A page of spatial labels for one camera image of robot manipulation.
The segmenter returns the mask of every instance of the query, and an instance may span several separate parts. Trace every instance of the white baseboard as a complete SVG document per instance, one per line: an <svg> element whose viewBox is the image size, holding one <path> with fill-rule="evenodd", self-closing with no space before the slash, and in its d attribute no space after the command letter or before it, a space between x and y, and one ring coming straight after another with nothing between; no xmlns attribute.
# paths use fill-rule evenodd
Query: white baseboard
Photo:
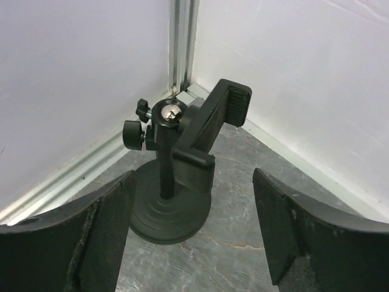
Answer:
<svg viewBox="0 0 389 292"><path fill-rule="evenodd" d="M171 96L172 92L167 92L155 103ZM137 120L137 116L133 115L129 120ZM122 129L123 125L118 125L103 141L71 160L22 198L0 210L0 224L13 225L67 202L129 151L122 142Z"/></svg>
<svg viewBox="0 0 389 292"><path fill-rule="evenodd" d="M190 98L195 99L196 97L200 97L205 100L208 95L209 93L206 90L196 84L193 84L187 89L185 98L188 100ZM317 167L290 150L286 145L264 132L252 123L249 118L246 120L243 128L365 218L389 223L389 214L377 209L375 206L370 204L370 202L364 201L359 196L352 193L352 191L330 178L327 174L323 173Z"/></svg>

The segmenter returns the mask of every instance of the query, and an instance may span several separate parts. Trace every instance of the white wall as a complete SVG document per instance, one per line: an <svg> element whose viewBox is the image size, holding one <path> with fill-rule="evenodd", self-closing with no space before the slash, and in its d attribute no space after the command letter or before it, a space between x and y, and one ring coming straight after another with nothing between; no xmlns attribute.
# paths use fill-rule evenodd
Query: white wall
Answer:
<svg viewBox="0 0 389 292"><path fill-rule="evenodd" d="M167 91L169 11L0 0L0 209Z"/></svg>
<svg viewBox="0 0 389 292"><path fill-rule="evenodd" d="M389 215L389 2L200 1L193 82L253 89L249 119Z"/></svg>

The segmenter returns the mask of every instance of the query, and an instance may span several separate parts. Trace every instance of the gray floor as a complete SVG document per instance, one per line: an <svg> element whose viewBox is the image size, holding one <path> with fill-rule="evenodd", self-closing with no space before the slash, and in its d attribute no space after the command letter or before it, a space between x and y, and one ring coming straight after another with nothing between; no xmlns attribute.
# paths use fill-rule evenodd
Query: gray floor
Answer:
<svg viewBox="0 0 389 292"><path fill-rule="evenodd" d="M355 214L243 129L225 125L211 154L216 156L215 182L204 227L191 239L173 246L147 243L130 230L116 292L278 291L270 282L255 209L255 167L328 205ZM75 198L154 157L152 152L129 152Z"/></svg>

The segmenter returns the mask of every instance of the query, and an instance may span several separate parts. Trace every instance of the black phone holder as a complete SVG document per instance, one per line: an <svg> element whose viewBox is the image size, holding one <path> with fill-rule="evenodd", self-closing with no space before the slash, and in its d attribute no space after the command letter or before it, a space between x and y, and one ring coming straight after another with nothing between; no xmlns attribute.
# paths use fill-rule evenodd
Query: black phone holder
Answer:
<svg viewBox="0 0 389 292"><path fill-rule="evenodd" d="M246 120L251 89L220 80L204 104L187 106L177 98L148 107L138 102L136 114L151 125L125 121L126 148L156 152L157 159L135 171L136 195L131 229L152 243L182 242L197 233L211 207L215 157L208 152L223 125L240 127Z"/></svg>

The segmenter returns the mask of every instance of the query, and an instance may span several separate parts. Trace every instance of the adjustment knob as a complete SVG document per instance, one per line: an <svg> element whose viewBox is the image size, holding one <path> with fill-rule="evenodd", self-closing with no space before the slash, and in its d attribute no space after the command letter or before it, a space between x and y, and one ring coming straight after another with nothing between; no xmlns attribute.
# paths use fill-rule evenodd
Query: adjustment knob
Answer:
<svg viewBox="0 0 389 292"><path fill-rule="evenodd" d="M136 112L135 113L139 116L139 119L143 123L147 123L148 122L148 120L151 118L151 110L148 107L147 100L140 99L138 101L138 105L136 107Z"/></svg>
<svg viewBox="0 0 389 292"><path fill-rule="evenodd" d="M127 149L142 150L142 143L145 140L145 132L142 131L140 122L126 120L123 126L123 143Z"/></svg>

